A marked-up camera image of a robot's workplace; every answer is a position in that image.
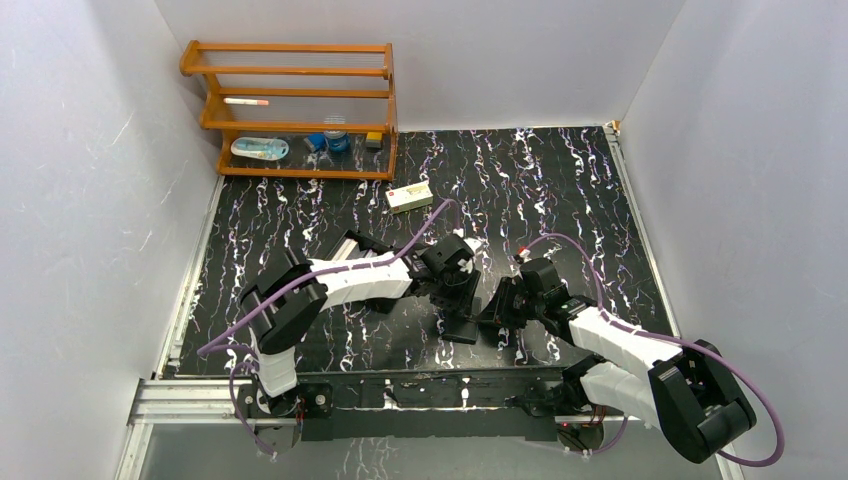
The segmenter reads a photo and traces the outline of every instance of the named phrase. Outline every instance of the small cardboard box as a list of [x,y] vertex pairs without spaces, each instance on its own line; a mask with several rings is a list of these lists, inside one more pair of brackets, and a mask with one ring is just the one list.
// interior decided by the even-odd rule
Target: small cardboard box
[[429,182],[414,183],[387,191],[386,199],[389,201],[392,213],[400,213],[430,205],[433,203],[433,192],[430,191]]

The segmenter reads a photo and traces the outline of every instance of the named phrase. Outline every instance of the white ceiling wall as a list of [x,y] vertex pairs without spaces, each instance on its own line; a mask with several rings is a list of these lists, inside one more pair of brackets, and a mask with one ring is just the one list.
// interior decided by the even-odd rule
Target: white ceiling wall
[[0,478],[111,478],[217,147],[153,2],[0,12]]
[[[622,124],[684,336],[714,342],[786,426],[748,479],[845,478],[848,4],[690,0]],[[771,423],[735,442],[760,459]]]
[[683,0],[156,0],[190,40],[387,43],[402,130],[624,116]]

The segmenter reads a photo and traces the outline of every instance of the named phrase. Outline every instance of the purple cable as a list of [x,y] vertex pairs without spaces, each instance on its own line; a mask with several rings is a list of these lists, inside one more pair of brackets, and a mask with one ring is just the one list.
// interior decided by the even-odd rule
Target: purple cable
[[[726,458],[727,460],[730,460],[731,462],[735,462],[735,463],[738,463],[740,465],[744,465],[746,467],[768,467],[770,465],[774,465],[775,463],[777,463],[778,460],[780,460],[780,457],[783,456],[783,450],[786,447],[786,436],[783,432],[783,423],[781,423],[780,418],[777,415],[777,410],[774,408],[774,405],[772,405],[772,403],[766,397],[765,393],[762,390],[760,390],[760,388],[757,387],[754,384],[754,382],[750,378],[748,378],[748,376],[746,376],[745,374],[740,372],[739,369],[737,369],[736,367],[731,365],[721,355],[718,355],[718,354],[712,352],[711,350],[707,350],[706,348],[704,348],[700,345],[697,345],[693,342],[690,342],[688,340],[683,340],[681,338],[670,337],[668,335],[660,335],[658,333],[651,333],[651,332],[646,332],[644,330],[638,330],[636,328],[628,327],[621,322],[613,322],[609,318],[609,315],[607,315],[607,312],[606,312],[606,310],[604,310],[604,307],[603,307],[603,290],[601,289],[600,275],[598,275],[598,272],[595,270],[595,266],[592,264],[592,258],[589,257],[589,255],[586,253],[586,251],[583,249],[583,247],[580,246],[579,243],[574,241],[574,239],[572,239],[571,237],[568,237],[568,236],[563,235],[561,233],[548,233],[548,234],[542,235],[541,237],[537,238],[536,240],[533,240],[532,242],[530,242],[530,244],[527,245],[526,248],[530,249],[533,245],[536,245],[537,243],[541,242],[542,240],[545,240],[545,239],[548,239],[548,238],[559,238],[559,239],[565,240],[568,243],[572,244],[575,248],[577,248],[577,250],[580,251],[580,253],[583,255],[583,258],[586,260],[586,263],[589,265],[589,270],[592,272],[592,275],[595,277],[595,289],[597,290],[598,307],[601,311],[601,317],[603,317],[603,319],[606,320],[610,325],[612,325],[615,328],[618,328],[619,330],[625,331],[627,333],[634,333],[635,332],[634,334],[637,335],[637,336],[640,336],[640,337],[651,338],[653,340],[659,340],[659,341],[662,341],[662,342],[674,343],[676,345],[680,345],[681,347],[690,348],[692,350],[695,350],[698,353],[706,355],[706,356],[710,357],[711,359],[715,360],[716,362],[718,362],[719,364],[721,364],[724,368],[728,369],[731,373],[736,375],[736,377],[739,380],[742,380],[742,383],[744,383],[748,388],[750,388],[751,392],[753,392],[754,395],[758,399],[760,399],[760,402],[763,404],[763,407],[765,407],[766,412],[768,412],[768,414],[769,414],[769,417],[771,417],[772,424],[774,424],[774,433],[777,436],[777,442],[776,442],[775,447],[774,447],[774,452],[768,458],[765,458],[763,460],[748,460],[748,459],[745,459],[745,458],[739,458],[739,457],[736,457],[736,456],[731,455],[729,453],[725,453],[721,450],[719,450],[719,452],[718,452],[719,455]],[[619,431],[619,434],[616,435],[616,437],[619,437],[621,435],[621,432],[624,430],[624,425],[625,424],[622,424],[621,431]],[[606,448],[611,447],[616,440],[617,440],[617,438],[613,439],[613,441],[610,442],[610,444],[607,445]]]
[[360,270],[360,269],[363,269],[363,268],[382,267],[382,266],[388,265],[388,264],[394,262],[395,260],[403,257],[404,255],[407,254],[407,252],[409,252],[410,249],[412,249],[412,247],[415,245],[416,242],[418,242],[418,240],[421,238],[421,236],[424,235],[424,232],[426,232],[427,229],[430,228],[430,225],[433,224],[433,222],[442,213],[442,211],[444,211],[444,209],[446,209],[451,204],[456,204],[456,201],[451,200],[451,199],[445,199],[442,202],[442,204],[439,205],[439,207],[433,213],[431,213],[429,217],[427,217],[427,220],[421,226],[421,229],[418,230],[418,233],[416,233],[415,236],[412,237],[412,239],[409,241],[409,243],[407,243],[392,258],[389,258],[389,259],[386,259],[386,260],[380,260],[378,262],[373,262],[373,263],[358,263],[356,265],[353,265],[350,268],[349,267],[330,267],[330,268],[325,268],[323,270],[317,270],[317,271],[309,272],[305,275],[302,275],[302,276],[298,277],[297,279],[292,280],[291,282],[286,284],[283,288],[277,290],[273,295],[268,297],[264,302],[260,303],[256,308],[254,308],[253,310],[248,312],[247,315],[242,317],[242,319],[239,320],[238,322],[236,322],[232,327],[228,328],[227,331],[218,335],[215,339],[213,339],[211,342],[207,343],[206,345],[200,347],[200,349],[197,350],[197,354],[201,357],[205,357],[205,356],[209,355],[209,353],[211,353],[213,347],[217,346],[221,342],[225,341],[228,337],[232,336],[237,331],[244,328],[244,326],[247,325],[251,320],[253,320],[254,317],[259,315],[259,312],[268,308],[269,305],[276,302],[277,299],[279,299],[280,297],[282,297],[286,293],[290,292],[292,289],[296,288],[298,285],[301,285],[302,283],[304,283],[306,281],[312,280],[313,278],[317,277],[318,275],[326,275],[326,274],[329,274],[329,273],[339,273],[339,272],[347,271],[349,269],[350,270]]
[[244,415],[241,414],[241,409],[238,408],[238,402],[236,400],[236,390],[235,390],[235,381],[236,381],[236,372],[239,370],[247,371],[249,367],[253,366],[253,362],[239,362],[230,370],[230,400],[233,402],[233,409],[235,410],[236,417],[239,419],[242,425],[244,425],[247,433],[253,437],[253,441],[256,442],[256,446],[259,447],[266,455],[270,455],[271,458],[274,458],[277,455],[277,452],[274,450],[274,447],[265,443],[259,435],[253,430],[253,427],[247,423],[247,420],[244,418]]
[[227,344],[227,345],[215,345],[214,347],[210,347],[209,351],[206,354],[208,355],[210,353],[226,352],[227,350],[237,350],[237,351],[247,353],[253,358],[257,358],[257,359],[259,358],[259,356],[256,355],[256,352],[252,348],[250,348],[247,345],[242,345],[240,343],[230,343],[230,344]]
[[612,437],[612,440],[610,441],[610,443],[604,445],[603,447],[601,447],[597,450],[592,450],[592,455],[604,453],[607,450],[611,449],[616,443],[618,443],[619,440],[621,440],[621,437],[624,436],[624,429],[625,428],[627,428],[627,415],[626,414],[624,415],[624,419],[621,421],[621,428],[619,428],[618,432],[615,434],[615,436]]

